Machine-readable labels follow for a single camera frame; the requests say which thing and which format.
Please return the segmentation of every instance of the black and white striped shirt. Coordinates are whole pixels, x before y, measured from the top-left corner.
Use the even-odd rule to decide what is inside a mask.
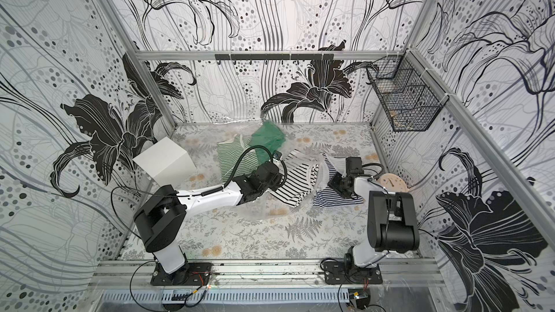
[[[335,175],[335,173],[337,172],[337,169],[330,162],[330,160],[328,159],[328,156],[326,156],[325,154],[323,156],[324,156],[324,161],[326,163],[326,166],[328,168],[327,181],[329,181]],[[313,205],[318,207],[358,205],[362,203],[364,203],[363,198],[359,196],[357,196],[355,199],[343,198],[328,186],[326,186],[326,188],[324,188],[322,191],[317,191],[313,201]]]
[[[314,190],[319,165],[296,149],[284,161],[288,167],[287,180],[270,194],[291,207],[297,207]]]

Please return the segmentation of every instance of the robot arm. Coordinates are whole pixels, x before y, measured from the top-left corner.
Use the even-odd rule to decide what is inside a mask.
[[[367,240],[349,250],[346,262],[361,268],[376,262],[376,256],[383,257],[380,252],[385,255],[418,249],[420,237],[412,195],[390,192],[365,175],[360,157],[346,158],[345,166],[345,176],[337,173],[328,185],[344,198],[355,193],[368,201]],[[389,219],[390,214],[397,219]]]
[[[153,253],[166,274],[186,269],[186,258],[175,239],[185,218],[222,206],[256,200],[267,189],[276,190],[282,174],[272,162],[260,165],[251,175],[233,177],[229,183],[192,191],[160,187],[134,216],[145,249]]]

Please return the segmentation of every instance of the green cloth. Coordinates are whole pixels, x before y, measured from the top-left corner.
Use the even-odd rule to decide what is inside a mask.
[[[264,146],[270,150],[270,153],[274,153],[275,150],[280,149],[283,142],[285,142],[285,134],[274,122],[266,121],[254,132],[249,146]],[[268,154],[262,149],[256,149],[256,156],[260,164],[268,161]]]

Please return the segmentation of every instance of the fern pattern tablecloth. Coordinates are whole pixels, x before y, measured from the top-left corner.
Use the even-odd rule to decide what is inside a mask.
[[[238,132],[251,135],[257,125],[182,126],[173,140],[186,149],[198,174],[179,189],[205,187],[221,182],[216,142]],[[361,156],[364,163],[378,162],[367,125],[283,125],[288,142],[282,153],[292,149],[318,155]],[[215,209],[186,220],[177,235],[189,259],[302,259],[343,257],[350,246],[366,236],[368,204],[337,208],[313,207],[311,200],[288,214],[288,206],[275,210],[277,217],[248,220],[236,208]],[[147,259],[142,242],[130,236],[119,259]]]

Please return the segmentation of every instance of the clock face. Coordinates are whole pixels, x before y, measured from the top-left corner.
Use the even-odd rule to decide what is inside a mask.
[[[403,179],[392,173],[385,173],[378,178],[378,183],[392,192],[408,192],[408,187]]]

